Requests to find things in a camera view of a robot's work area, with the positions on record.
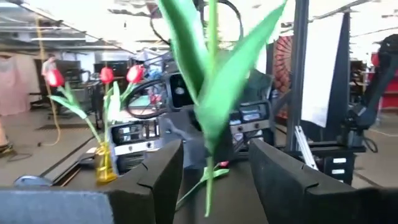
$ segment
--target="ceiling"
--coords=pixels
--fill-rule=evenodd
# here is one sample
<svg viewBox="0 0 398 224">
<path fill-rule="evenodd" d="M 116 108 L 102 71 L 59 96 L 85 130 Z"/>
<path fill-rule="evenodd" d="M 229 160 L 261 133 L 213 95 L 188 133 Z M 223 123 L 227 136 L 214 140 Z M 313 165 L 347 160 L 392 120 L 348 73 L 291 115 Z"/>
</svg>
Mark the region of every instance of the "ceiling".
<svg viewBox="0 0 398 224">
<path fill-rule="evenodd" d="M 240 11 L 245 33 L 252 29 L 282 0 L 230 0 Z M 143 47 L 165 47 L 149 27 L 153 0 L 25 0 L 24 9 L 0 0 L 0 48 L 3 50 L 37 50 L 40 38 L 46 49 L 99 50 L 123 48 L 130 52 Z M 353 2 L 367 2 L 351 7 L 351 42 L 369 46 L 398 30 L 396 0 L 310 1 L 310 19 L 333 12 Z M 289 0 L 282 21 L 294 20 L 295 1 Z M 234 12 L 221 5 L 220 35 L 235 41 L 239 35 Z M 154 27 L 166 39 L 168 28 L 163 19 L 154 19 Z M 289 26 L 280 28 L 289 30 Z"/>
</svg>

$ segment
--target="glass vase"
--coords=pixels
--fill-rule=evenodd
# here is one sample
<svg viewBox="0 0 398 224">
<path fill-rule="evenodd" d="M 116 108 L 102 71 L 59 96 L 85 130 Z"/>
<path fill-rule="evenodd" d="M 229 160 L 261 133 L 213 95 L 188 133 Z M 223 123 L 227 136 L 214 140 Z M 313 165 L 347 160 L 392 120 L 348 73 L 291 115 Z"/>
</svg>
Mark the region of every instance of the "glass vase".
<svg viewBox="0 0 398 224">
<path fill-rule="evenodd" d="M 107 142 L 100 143 L 95 151 L 96 181 L 98 185 L 107 184 L 118 176 L 113 171 L 111 151 Z"/>
</svg>

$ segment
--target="white panel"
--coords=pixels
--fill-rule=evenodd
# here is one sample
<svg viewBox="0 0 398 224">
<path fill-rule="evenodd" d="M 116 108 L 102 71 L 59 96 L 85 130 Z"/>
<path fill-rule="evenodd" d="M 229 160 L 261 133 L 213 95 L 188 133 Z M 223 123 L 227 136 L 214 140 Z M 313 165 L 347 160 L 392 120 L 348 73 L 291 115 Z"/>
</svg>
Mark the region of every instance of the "white panel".
<svg viewBox="0 0 398 224">
<path fill-rule="evenodd" d="M 302 119 L 326 126 L 337 46 L 343 14 L 308 26 L 302 101 Z"/>
<path fill-rule="evenodd" d="M 345 170 L 344 169 L 334 169 L 331 170 L 331 174 L 344 174 Z"/>
<path fill-rule="evenodd" d="M 345 163 L 345 162 L 347 162 L 346 158 L 334 158 L 333 159 L 333 163 L 335 163 L 335 164 Z"/>
</svg>

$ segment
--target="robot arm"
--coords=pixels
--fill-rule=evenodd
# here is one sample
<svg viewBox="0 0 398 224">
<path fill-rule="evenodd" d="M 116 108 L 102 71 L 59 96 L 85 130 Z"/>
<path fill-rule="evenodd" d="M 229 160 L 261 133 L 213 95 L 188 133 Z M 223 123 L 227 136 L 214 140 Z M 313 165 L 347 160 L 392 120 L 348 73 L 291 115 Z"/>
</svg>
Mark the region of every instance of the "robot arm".
<svg viewBox="0 0 398 224">
<path fill-rule="evenodd" d="M 377 55 L 379 66 L 375 76 L 361 102 L 348 111 L 345 123 L 350 127 L 365 130 L 374 124 L 379 100 L 398 70 L 398 34 L 386 37 Z"/>
</svg>

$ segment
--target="floor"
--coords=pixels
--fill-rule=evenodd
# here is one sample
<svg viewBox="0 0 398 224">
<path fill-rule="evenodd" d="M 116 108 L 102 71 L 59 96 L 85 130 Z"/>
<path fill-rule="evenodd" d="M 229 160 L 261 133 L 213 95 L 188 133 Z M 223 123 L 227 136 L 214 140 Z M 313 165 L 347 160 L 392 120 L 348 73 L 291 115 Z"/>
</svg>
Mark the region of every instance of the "floor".
<svg viewBox="0 0 398 224">
<path fill-rule="evenodd" d="M 62 130 L 60 141 L 54 146 L 38 147 L 38 142 L 54 142 L 57 138 L 56 130 L 36 131 L 37 128 L 53 124 L 47 120 L 47 111 L 35 111 L 6 116 L 1 118 L 7 135 L 14 143 L 18 153 L 32 154 L 30 158 L 8 162 L 9 157 L 0 157 L 0 185 L 12 185 L 22 175 L 42 175 L 55 177 L 69 164 L 75 162 L 88 149 L 95 147 L 96 142 L 90 140 L 92 134 L 88 129 Z M 60 123 L 82 123 L 80 118 L 60 119 Z M 398 115 L 384 114 L 381 122 L 366 133 L 379 146 L 379 153 L 367 152 L 359 154 L 354 171 L 353 186 L 356 188 L 383 186 L 398 187 Z M 277 135 L 277 142 L 284 141 L 282 133 Z M 66 160 L 62 166 L 59 160 Z"/>
<path fill-rule="evenodd" d="M 42 175 L 50 172 L 49 168 L 92 138 L 93 135 L 88 129 L 63 129 L 59 142 L 54 146 L 46 146 L 57 140 L 56 130 L 36 131 L 43 125 L 53 124 L 52 119 L 47 119 L 47 113 L 45 110 L 1 117 L 2 125 L 14 145 L 14 150 L 21 154 L 15 159 L 24 154 L 31 156 L 15 162 L 10 162 L 9 156 L 0 157 L 0 185 L 12 185 L 22 175 Z M 60 124 L 82 122 L 77 117 L 59 119 Z"/>
</svg>

